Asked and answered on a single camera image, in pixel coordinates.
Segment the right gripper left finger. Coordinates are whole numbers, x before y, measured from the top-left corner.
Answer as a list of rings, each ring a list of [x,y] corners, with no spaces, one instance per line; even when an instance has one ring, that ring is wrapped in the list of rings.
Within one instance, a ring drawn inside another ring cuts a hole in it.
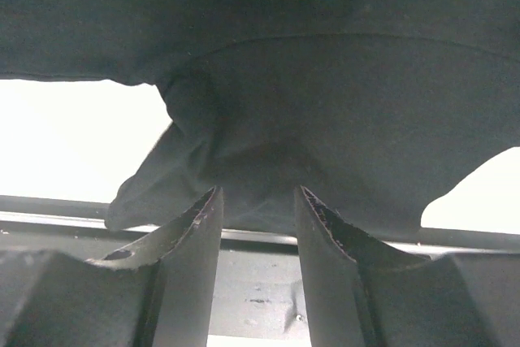
[[[214,187],[104,258],[1,252],[4,346],[203,346],[223,226]]]

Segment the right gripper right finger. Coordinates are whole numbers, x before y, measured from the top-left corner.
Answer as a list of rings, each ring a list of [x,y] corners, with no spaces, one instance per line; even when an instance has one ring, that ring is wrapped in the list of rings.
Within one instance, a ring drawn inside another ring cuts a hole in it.
[[[294,200],[312,345],[518,345],[518,254],[410,254],[347,223],[307,188]]]

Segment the black t-shirt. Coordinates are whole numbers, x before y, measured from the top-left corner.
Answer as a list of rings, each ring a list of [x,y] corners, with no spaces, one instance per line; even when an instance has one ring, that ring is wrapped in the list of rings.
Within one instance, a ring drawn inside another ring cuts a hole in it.
[[[519,143],[519,0],[1,0],[1,76],[157,87],[171,118],[106,212],[160,225],[224,190],[295,233],[305,186],[401,236]]]

